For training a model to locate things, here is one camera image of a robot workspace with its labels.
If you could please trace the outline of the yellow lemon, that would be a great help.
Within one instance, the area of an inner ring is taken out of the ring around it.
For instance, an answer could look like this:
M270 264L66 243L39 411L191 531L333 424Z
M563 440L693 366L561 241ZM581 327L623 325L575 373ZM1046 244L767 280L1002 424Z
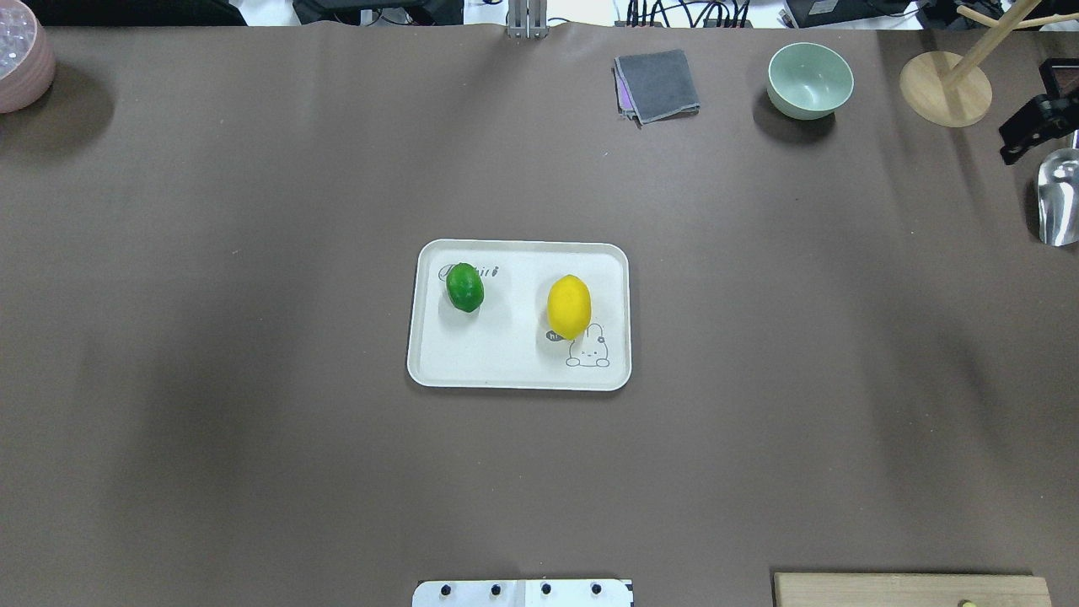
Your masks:
M556 335L574 341L591 323L591 295L579 277L566 274L556 280L547 296L547 320Z

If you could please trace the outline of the green lime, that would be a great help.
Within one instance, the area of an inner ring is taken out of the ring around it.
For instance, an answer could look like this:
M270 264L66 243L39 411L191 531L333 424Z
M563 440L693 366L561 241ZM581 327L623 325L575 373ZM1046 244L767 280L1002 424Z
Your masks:
M448 299L457 311L472 314L483 304L484 287L478 270L466 262L459 262L448 270L446 277Z

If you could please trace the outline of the cream plastic tray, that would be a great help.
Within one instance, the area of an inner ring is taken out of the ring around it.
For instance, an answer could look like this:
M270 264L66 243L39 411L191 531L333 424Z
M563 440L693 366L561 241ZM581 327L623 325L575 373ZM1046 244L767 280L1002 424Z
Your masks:
M466 314L448 298L457 262L478 270L483 303ZM577 337L547 321L551 285L579 277L591 320ZM407 369L443 388L614 391L631 377L631 265L606 243L435 239L416 256Z

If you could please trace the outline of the grey folded cloth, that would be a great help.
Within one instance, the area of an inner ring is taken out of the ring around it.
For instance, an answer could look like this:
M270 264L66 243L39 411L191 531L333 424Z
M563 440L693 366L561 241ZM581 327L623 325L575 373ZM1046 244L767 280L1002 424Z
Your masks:
M689 58L681 49L618 56L613 74L618 111L641 126L698 114L701 108Z

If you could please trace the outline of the mint green bowl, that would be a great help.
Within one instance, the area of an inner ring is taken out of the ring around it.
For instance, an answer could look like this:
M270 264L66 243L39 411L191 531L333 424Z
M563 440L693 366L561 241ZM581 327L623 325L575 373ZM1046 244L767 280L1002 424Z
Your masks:
M827 118L848 104L855 88L851 65L839 53L810 42L786 45L767 66L768 99L791 119Z

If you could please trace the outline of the wooden cutting board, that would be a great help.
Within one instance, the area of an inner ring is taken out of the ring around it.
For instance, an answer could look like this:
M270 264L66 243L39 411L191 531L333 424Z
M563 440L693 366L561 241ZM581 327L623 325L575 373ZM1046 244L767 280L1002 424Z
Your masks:
M775 572L777 606L1051 606L1029 575Z

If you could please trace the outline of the wooden mug tree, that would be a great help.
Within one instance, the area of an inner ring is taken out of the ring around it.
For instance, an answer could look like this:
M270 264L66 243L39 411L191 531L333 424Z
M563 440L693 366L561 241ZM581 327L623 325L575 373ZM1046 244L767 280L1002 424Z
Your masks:
M991 81L980 69L981 63L998 47L1007 35L1044 24L1074 22L1078 13L1053 14L1028 19L1038 1L1014 1L1000 19L992 19L970 8L957 12L986 27L981 39L966 54L951 51L925 51L906 63L900 73L900 92L917 115L937 126L973 126L991 108Z

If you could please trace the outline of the metal scoop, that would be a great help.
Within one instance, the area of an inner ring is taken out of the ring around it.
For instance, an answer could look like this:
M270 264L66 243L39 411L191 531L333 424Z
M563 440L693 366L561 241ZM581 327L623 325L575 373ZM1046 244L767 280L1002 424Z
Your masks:
M1063 247L1078 242L1078 132L1069 147L1050 153L1038 169L1039 237Z

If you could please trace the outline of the pink bowl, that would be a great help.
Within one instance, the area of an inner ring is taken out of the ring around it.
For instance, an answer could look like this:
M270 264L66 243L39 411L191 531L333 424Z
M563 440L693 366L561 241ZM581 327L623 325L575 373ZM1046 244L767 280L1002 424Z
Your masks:
M56 58L42 23L22 1L1 3L1 114L30 107L46 93Z

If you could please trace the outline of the aluminium frame post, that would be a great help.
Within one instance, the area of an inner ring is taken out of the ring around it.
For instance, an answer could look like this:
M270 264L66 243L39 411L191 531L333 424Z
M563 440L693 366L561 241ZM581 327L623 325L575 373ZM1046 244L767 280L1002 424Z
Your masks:
M540 40L550 33L546 0L510 0L506 4L506 31L510 39Z

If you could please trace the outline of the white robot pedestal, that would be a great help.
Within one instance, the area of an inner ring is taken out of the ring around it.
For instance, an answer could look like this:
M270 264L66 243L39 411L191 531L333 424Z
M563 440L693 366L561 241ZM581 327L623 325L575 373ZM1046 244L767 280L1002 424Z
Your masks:
M632 582L616 577L435 580L416 584L412 606L633 606Z

